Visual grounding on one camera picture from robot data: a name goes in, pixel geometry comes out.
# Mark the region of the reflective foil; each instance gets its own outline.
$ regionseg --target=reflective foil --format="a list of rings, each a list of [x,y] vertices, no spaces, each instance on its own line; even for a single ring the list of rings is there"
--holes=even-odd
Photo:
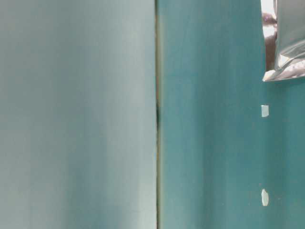
[[[263,81],[305,76],[305,0],[261,0],[266,72]]]

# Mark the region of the white paint chip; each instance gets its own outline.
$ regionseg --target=white paint chip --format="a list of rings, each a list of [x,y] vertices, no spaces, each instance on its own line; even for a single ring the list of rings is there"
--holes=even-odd
[[[262,203],[265,207],[269,204],[269,194],[266,192],[265,189],[262,190]]]
[[[266,118],[269,116],[269,106],[268,105],[262,105],[262,117]]]

